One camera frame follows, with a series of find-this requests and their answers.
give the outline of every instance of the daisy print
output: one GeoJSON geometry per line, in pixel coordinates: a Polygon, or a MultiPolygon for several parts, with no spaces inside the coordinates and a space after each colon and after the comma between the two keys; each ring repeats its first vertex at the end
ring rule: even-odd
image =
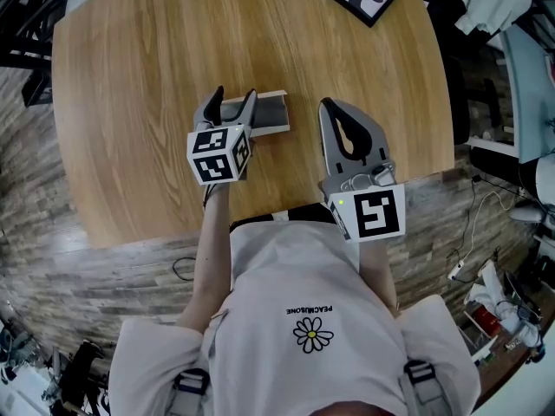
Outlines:
{"type": "Polygon", "coordinates": [[[312,351],[322,351],[322,348],[330,344],[333,338],[331,331],[322,331],[322,319],[315,317],[311,320],[305,317],[302,321],[297,321],[297,327],[293,330],[293,334],[297,337],[297,345],[303,346],[305,353],[312,351]]]}

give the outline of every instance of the forearm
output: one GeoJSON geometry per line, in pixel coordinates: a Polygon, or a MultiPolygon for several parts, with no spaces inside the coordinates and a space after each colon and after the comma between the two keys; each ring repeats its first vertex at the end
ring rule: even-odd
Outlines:
{"type": "Polygon", "coordinates": [[[387,245],[384,242],[365,242],[359,248],[361,278],[397,317],[397,293],[389,268],[387,245]]]}
{"type": "Polygon", "coordinates": [[[225,299],[229,295],[231,276],[229,185],[224,185],[206,203],[194,265],[193,294],[209,293],[225,299]]]}
{"type": "Polygon", "coordinates": [[[229,186],[206,202],[194,265],[193,297],[176,325],[204,333],[230,293],[232,254],[229,237],[229,186]]]}

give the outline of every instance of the marker cube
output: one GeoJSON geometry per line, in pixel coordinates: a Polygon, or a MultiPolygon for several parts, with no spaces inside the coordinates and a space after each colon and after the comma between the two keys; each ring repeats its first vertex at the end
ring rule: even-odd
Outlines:
{"type": "Polygon", "coordinates": [[[371,186],[326,199],[345,240],[367,242],[405,234],[405,186],[371,186]]]}
{"type": "Polygon", "coordinates": [[[245,125],[216,127],[187,135],[187,160],[199,185],[239,180],[251,157],[245,125]]]}

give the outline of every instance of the shoulder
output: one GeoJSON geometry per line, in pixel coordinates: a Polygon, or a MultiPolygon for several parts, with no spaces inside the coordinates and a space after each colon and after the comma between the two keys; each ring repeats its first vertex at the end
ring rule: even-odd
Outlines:
{"type": "Polygon", "coordinates": [[[480,396],[480,375],[443,299],[430,296],[405,309],[396,319],[407,357],[426,361],[450,400],[470,414],[480,396]]]}
{"type": "Polygon", "coordinates": [[[198,360],[202,340],[189,328],[125,321],[110,368],[112,414],[163,414],[173,380],[198,360]]]}

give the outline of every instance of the wooden table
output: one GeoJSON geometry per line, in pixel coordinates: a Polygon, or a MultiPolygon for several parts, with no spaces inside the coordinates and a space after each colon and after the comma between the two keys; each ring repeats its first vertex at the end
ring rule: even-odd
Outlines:
{"type": "Polygon", "coordinates": [[[291,131],[257,139],[233,219],[321,200],[325,96],[383,126],[398,181],[454,165],[422,0],[395,0],[371,29],[333,0],[89,0],[55,27],[52,68],[63,163],[94,246],[200,227],[186,135],[219,84],[226,98],[289,93],[291,131]]]}

